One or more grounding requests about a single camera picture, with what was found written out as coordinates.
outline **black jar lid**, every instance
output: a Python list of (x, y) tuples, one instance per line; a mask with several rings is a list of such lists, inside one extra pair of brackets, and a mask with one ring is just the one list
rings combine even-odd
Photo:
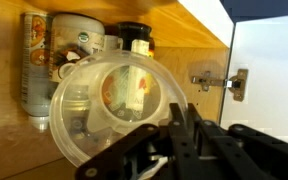
[(118, 23), (118, 28), (120, 30), (137, 30), (143, 33), (150, 33), (152, 31), (152, 28), (146, 24), (129, 21)]
[(123, 40), (141, 39), (149, 41), (152, 28), (137, 22), (121, 22), (117, 24), (119, 37)]

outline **jar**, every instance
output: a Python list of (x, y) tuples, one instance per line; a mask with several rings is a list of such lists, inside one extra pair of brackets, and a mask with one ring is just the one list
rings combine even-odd
[(93, 18), (59, 14), (52, 26), (49, 76), (60, 82), (65, 72), (82, 58), (103, 50), (104, 26)]
[(118, 29), (122, 50), (148, 55), (152, 30), (150, 26), (136, 22), (121, 22), (118, 24)]

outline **white bottle cap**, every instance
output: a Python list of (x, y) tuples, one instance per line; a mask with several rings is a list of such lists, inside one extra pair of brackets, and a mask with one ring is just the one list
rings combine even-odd
[(28, 120), (32, 123), (32, 125), (40, 130), (40, 132), (44, 132), (48, 128), (49, 117), (36, 117), (29, 116)]

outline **screw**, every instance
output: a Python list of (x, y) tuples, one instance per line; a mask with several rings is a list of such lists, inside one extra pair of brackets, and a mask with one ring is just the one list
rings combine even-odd
[(235, 92), (235, 97), (237, 98), (242, 98), (242, 94), (238, 93), (238, 92)]
[(210, 122), (210, 121), (204, 121), (204, 124), (208, 125), (208, 126), (211, 126), (213, 123)]
[(234, 127), (237, 131), (243, 131), (244, 128), (242, 126), (235, 126)]
[(147, 130), (148, 130), (148, 131), (153, 131), (153, 130), (154, 130), (154, 127), (148, 127)]
[(203, 86), (204, 91), (208, 91), (208, 86)]
[(193, 77), (192, 77), (192, 83), (195, 83), (195, 82), (196, 82), (196, 77), (193, 76)]
[(74, 129), (82, 129), (83, 128), (83, 123), (81, 120), (73, 120), (72, 121), (72, 126)]
[(97, 169), (96, 168), (89, 168), (86, 170), (85, 175), (87, 177), (95, 177), (97, 175)]
[(174, 124), (175, 126), (179, 126), (179, 125), (181, 125), (181, 123), (178, 122), (178, 121), (173, 122), (173, 124)]

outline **cabinet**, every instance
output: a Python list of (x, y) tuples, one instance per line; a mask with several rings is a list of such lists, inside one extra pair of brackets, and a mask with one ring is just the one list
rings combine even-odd
[(288, 16), (236, 24), (229, 75), (249, 69), (245, 99), (225, 93), (221, 125), (245, 124), (288, 142)]
[(180, 84), (203, 117), (218, 118), (222, 89), (210, 93), (189, 75), (209, 68), (225, 76), (233, 24), (216, 0), (0, 0), (0, 179), (62, 158), (51, 133), (39, 133), (20, 106), (23, 18), (27, 11), (73, 12), (104, 24), (137, 21), (153, 28), (155, 58)]

